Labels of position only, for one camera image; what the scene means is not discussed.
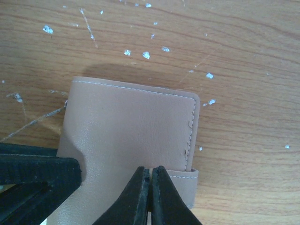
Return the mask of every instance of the wooden surface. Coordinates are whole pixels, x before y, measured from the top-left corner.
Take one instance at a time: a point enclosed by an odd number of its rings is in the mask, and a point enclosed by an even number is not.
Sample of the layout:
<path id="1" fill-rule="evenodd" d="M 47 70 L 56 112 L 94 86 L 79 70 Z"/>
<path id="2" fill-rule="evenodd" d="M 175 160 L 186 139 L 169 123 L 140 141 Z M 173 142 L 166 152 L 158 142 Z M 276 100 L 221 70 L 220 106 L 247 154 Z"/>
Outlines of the wooden surface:
<path id="1" fill-rule="evenodd" d="M 195 92 L 216 101 L 200 112 L 195 215 L 204 225 L 300 225 L 300 2 L 151 4 L 2 0 L 0 137 L 61 108 L 73 76 Z M 23 102 L 6 97 L 15 92 Z M 63 116 L 6 142 L 57 148 Z"/>

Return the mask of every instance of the black clamp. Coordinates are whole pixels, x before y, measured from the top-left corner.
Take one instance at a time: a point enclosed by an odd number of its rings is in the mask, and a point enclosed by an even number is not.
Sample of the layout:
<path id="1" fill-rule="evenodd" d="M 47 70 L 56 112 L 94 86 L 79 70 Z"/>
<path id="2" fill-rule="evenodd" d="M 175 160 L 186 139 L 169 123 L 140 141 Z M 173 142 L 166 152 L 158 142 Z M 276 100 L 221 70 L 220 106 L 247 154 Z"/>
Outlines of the black clamp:
<path id="1" fill-rule="evenodd" d="M 0 143 L 0 225 L 40 225 L 76 189 L 81 170 L 57 150 Z M 163 166 L 138 167 L 116 202 L 93 225 L 201 225 Z"/>

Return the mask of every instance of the paint fleck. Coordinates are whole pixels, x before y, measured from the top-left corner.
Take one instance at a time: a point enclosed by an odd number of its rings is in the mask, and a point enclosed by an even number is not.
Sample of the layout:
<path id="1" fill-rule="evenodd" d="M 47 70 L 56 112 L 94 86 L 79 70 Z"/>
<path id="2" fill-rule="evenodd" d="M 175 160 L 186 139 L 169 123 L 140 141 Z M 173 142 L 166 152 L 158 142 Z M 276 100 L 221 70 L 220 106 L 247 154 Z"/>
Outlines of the paint fleck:
<path id="1" fill-rule="evenodd" d="M 126 49 L 126 50 L 124 51 L 124 55 L 130 56 L 130 55 L 131 55 L 131 51 L 130 51 L 129 49 Z"/>
<path id="2" fill-rule="evenodd" d="M 43 31 L 45 31 L 45 32 L 47 32 L 49 34 L 53 34 L 53 30 L 48 25 L 44 26 Z"/>
<path id="3" fill-rule="evenodd" d="M 9 97 L 9 96 L 13 96 L 14 99 L 17 100 L 17 102 L 19 102 L 19 103 L 23 102 L 23 99 L 19 93 L 11 93 L 11 94 L 6 95 L 6 97 Z"/>
<path id="4" fill-rule="evenodd" d="M 68 25 L 70 25 L 72 27 L 79 27 L 79 25 L 77 23 L 72 23 L 72 22 L 69 22 Z"/>
<path id="5" fill-rule="evenodd" d="M 215 99 L 211 99 L 211 100 L 208 102 L 208 104 L 212 105 L 212 104 L 214 104 L 215 102 L 216 102 Z"/>
<path id="6" fill-rule="evenodd" d="M 149 52 L 143 52 L 143 53 L 142 53 L 142 56 L 143 56 L 144 58 L 146 58 L 146 59 L 150 59 L 150 54 L 149 54 Z"/>
<path id="7" fill-rule="evenodd" d="M 211 74 L 211 73 L 207 73 L 206 77 L 209 78 L 209 79 L 212 79 L 212 78 L 214 78 L 214 75 Z"/>
<path id="8" fill-rule="evenodd" d="M 169 52 L 170 49 L 168 47 L 162 46 L 161 50 L 163 50 L 164 52 Z"/>

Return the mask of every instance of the wallet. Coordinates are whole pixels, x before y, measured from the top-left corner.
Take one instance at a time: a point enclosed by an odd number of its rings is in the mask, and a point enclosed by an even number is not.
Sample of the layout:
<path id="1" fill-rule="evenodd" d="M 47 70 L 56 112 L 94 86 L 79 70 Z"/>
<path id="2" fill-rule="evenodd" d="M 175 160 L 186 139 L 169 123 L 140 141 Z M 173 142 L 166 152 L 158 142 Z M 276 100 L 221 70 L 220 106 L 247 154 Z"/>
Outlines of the wallet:
<path id="1" fill-rule="evenodd" d="M 93 224 L 139 166 L 163 165 L 183 202 L 192 208 L 199 111 L 200 99 L 194 93 L 75 77 L 57 155 L 79 161 L 82 184 L 47 224 Z"/>

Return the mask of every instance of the stitching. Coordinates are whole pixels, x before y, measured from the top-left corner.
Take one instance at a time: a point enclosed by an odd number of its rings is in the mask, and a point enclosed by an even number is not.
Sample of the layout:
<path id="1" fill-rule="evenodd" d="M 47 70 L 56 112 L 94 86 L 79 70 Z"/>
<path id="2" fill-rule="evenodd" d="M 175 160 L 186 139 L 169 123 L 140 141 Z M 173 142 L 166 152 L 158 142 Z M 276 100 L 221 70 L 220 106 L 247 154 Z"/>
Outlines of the stitching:
<path id="1" fill-rule="evenodd" d="M 182 176 L 170 176 L 170 177 L 187 178 L 187 179 L 195 179 L 195 178 L 198 178 L 198 177 L 182 177 Z"/>
<path id="2" fill-rule="evenodd" d="M 194 114 L 195 114 L 195 109 L 196 109 L 196 100 L 193 97 L 187 97 L 187 96 L 183 96 L 183 95 L 174 95 L 174 94 L 168 94 L 168 93 L 162 93 L 162 92 L 156 92 L 156 91 L 150 91 L 150 90 L 143 90 L 143 89 L 137 89 L 137 88 L 123 87 L 123 86 L 115 86 L 115 85 L 111 85 L 111 84 L 89 82 L 89 81 L 72 81 L 72 82 L 91 83 L 91 84 L 103 85 L 103 86 L 108 86 L 108 87 L 123 88 L 123 89 L 130 89 L 130 90 L 138 90 L 138 91 L 150 92 L 150 93 L 154 93 L 154 94 L 170 95 L 170 96 L 181 97 L 181 98 L 188 98 L 188 99 L 194 100 L 194 108 L 193 108 L 193 111 L 192 111 L 191 134 L 190 134 L 189 141 L 188 141 L 187 162 L 186 162 L 186 165 L 185 165 L 185 168 L 184 168 L 184 170 L 187 171 L 188 155 L 189 155 L 189 151 L 190 151 L 190 148 L 191 148 L 191 139 L 192 139 L 192 133 L 193 133 L 193 123 L 194 123 L 194 119 L 195 119 Z"/>
<path id="3" fill-rule="evenodd" d="M 103 85 L 103 86 L 108 86 L 108 87 L 124 88 L 124 89 L 139 90 L 139 91 L 144 91 L 144 92 L 151 92 L 151 93 L 161 94 L 161 95 L 172 95 L 172 96 L 176 96 L 176 97 L 189 98 L 189 99 L 192 99 L 192 100 L 195 101 L 194 98 L 183 96 L 183 95 L 174 95 L 174 94 L 168 94 L 168 93 L 162 93 L 162 92 L 155 92 L 155 91 L 143 90 L 143 89 L 136 89 L 136 88 L 130 88 L 130 87 L 115 86 L 115 85 L 110 85 L 110 84 L 105 84 L 105 83 L 97 83 L 97 82 L 88 82 L 88 81 L 72 81 L 72 82 L 92 83 L 92 84 L 98 84 L 98 85 Z"/>
<path id="4" fill-rule="evenodd" d="M 189 155 L 189 150 L 191 149 L 191 139 L 192 139 L 192 133 L 193 133 L 193 123 L 194 123 L 194 114 L 195 114 L 195 109 L 196 109 L 196 100 L 194 99 L 194 109 L 192 112 L 192 124 L 191 124 L 191 134 L 189 136 L 189 141 L 188 141 L 188 150 L 187 150 L 187 163 L 186 166 L 184 168 L 185 171 L 187 171 L 187 165 L 188 165 L 188 155 Z"/>

